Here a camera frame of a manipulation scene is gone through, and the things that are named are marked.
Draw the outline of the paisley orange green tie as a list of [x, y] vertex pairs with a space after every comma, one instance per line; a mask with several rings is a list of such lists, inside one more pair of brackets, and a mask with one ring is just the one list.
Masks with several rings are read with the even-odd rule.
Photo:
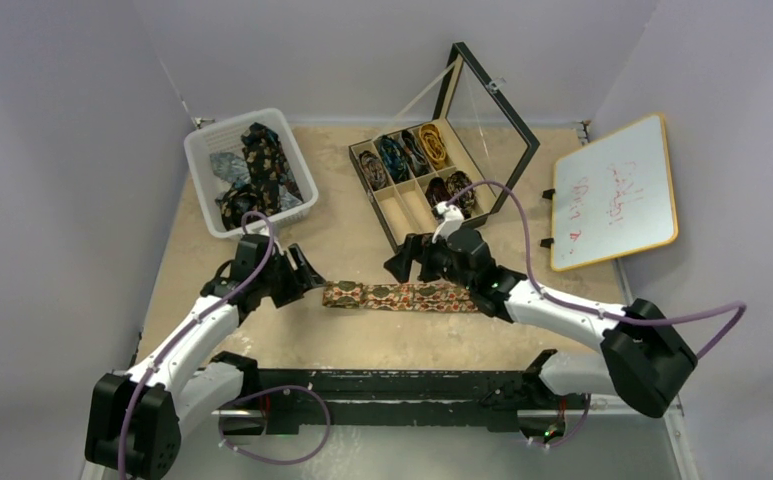
[[323, 290], [322, 305], [327, 308], [394, 312], [478, 312], [469, 292], [450, 283], [328, 282]]

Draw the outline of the black tie organizer box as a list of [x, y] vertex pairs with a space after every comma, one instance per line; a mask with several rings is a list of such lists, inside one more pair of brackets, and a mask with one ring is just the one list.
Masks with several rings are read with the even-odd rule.
[[480, 226], [514, 188], [540, 141], [464, 42], [447, 64], [385, 126], [349, 146], [368, 201], [392, 249], [411, 233], [432, 231], [433, 207], [459, 190], [467, 223]]

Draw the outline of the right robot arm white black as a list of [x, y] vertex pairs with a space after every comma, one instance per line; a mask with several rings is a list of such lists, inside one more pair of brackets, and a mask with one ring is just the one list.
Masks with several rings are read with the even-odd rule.
[[418, 263], [421, 282], [446, 280], [464, 287], [478, 310], [509, 323], [535, 326], [589, 348], [553, 353], [526, 376], [523, 392], [538, 407], [561, 395], [613, 395], [633, 410], [661, 417], [698, 365], [698, 357], [652, 303], [592, 302], [534, 286], [527, 274], [500, 265], [479, 232], [461, 228], [448, 238], [409, 234], [383, 267], [406, 283]]

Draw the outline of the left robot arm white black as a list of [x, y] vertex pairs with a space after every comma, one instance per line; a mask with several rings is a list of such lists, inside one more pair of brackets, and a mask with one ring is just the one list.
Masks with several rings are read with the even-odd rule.
[[121, 478], [161, 479], [183, 438], [218, 407], [246, 409], [298, 393], [301, 385], [265, 387], [256, 361], [212, 352], [269, 298], [282, 307], [326, 285], [297, 245], [282, 250], [259, 234], [241, 238], [232, 259], [204, 284], [181, 324], [144, 360], [95, 384], [84, 454]]

